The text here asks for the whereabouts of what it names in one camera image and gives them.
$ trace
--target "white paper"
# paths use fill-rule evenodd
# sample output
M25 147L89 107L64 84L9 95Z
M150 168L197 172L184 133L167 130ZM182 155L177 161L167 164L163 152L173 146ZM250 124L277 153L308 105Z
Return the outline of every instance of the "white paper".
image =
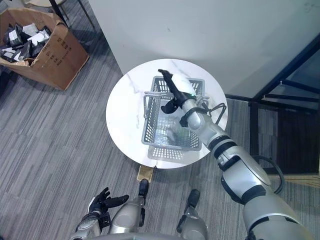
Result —
M19 62L20 61L19 60L20 54L21 54L21 51L17 55L15 55L15 57L13 59L16 60L17 62Z
M16 51L12 49L12 47L8 47L8 48L5 48L5 49L2 49L2 51L5 51L5 52L10 52L12 54L14 54Z
M18 38L16 30L13 30L13 31L9 32L9 38L10 38L11 41L13 41L13 40Z
M23 28L22 28L22 32L24 32L25 34L28 34L31 37L36 35L38 31L39 30L34 23L27 25L27 26L23 26Z
M45 31L40 31L38 32L36 35L32 36L32 37L29 37L27 40L31 40L32 41L32 44L34 46L37 46L38 43L40 42L43 42L44 40L47 40L49 38L49 35L45 32Z
M3 55L6 56L6 57L8 57L8 58L12 58L12 56L13 56L14 54L7 51L7 52L5 52Z

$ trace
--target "basket handle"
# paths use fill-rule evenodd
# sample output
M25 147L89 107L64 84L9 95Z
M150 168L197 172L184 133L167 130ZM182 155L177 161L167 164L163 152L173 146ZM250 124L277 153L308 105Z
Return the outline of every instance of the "basket handle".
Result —
M174 97L171 92L155 92L155 91L145 91L143 96L143 117L147 117L147 97Z

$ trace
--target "chair leg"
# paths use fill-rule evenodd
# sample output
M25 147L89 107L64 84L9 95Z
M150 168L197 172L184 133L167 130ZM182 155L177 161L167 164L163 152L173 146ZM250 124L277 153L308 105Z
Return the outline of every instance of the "chair leg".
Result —
M86 11L86 9L85 9L84 5L82 4L82 2L81 2L80 0L77 0L77 1L78 1L78 3L80 4L80 6L81 6L82 10L84 11L84 14L85 14L85 15L86 15L86 17L88 18L88 20L89 20L90 24L92 25L93 30L96 32L95 25L94 25L94 24L93 24L93 22L91 21L91 19L90 19L89 15L88 15L88 13L87 13L87 11Z
M64 6L63 6L62 4L60 5L60 8L61 8L63 14L65 15L66 19L69 20L69 17L68 17L68 15L67 15L67 12L66 12L66 10L65 10L65 8L64 8Z

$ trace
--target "white wall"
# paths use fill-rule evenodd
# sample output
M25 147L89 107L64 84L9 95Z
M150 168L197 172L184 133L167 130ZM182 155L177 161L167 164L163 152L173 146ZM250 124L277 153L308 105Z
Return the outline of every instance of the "white wall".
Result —
M320 0L89 0L120 69L195 63L253 97L320 32Z

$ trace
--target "gray plastic basket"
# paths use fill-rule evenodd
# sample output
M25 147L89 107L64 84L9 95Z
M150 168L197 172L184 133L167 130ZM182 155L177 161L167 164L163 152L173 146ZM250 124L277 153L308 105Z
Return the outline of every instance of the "gray plastic basket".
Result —
M196 95L205 95L205 81L203 79L188 78ZM184 115L178 108L172 114L165 114L161 106L173 98L162 76L155 76L152 81L151 92L145 110L145 121L142 133L142 143L155 148L152 157L181 159L182 151L199 151L202 143L197 135L186 127L180 126L180 119Z

